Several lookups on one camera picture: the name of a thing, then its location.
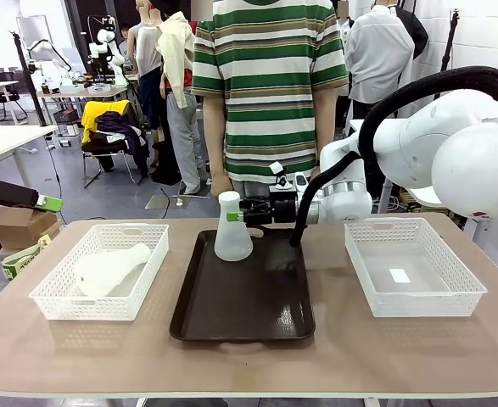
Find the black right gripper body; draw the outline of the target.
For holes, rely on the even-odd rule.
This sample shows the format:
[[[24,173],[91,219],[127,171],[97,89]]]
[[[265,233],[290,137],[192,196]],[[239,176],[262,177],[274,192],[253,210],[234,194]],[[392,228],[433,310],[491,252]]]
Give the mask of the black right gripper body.
[[[294,223],[296,221],[297,197],[297,192],[292,189],[270,190],[271,217],[274,223]]]

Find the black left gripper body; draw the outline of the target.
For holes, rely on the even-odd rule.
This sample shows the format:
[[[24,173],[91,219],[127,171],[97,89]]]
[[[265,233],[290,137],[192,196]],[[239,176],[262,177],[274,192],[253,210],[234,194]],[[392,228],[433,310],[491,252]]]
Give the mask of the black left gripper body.
[[[34,208],[39,199],[35,189],[0,181],[0,205],[6,207]]]

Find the person's right hand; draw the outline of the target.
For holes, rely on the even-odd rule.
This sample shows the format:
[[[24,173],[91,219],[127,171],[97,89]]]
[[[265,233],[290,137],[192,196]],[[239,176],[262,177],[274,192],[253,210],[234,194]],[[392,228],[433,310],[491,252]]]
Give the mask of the person's right hand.
[[[211,194],[214,198],[219,198],[222,193],[233,190],[232,181],[226,173],[216,172],[211,175]]]

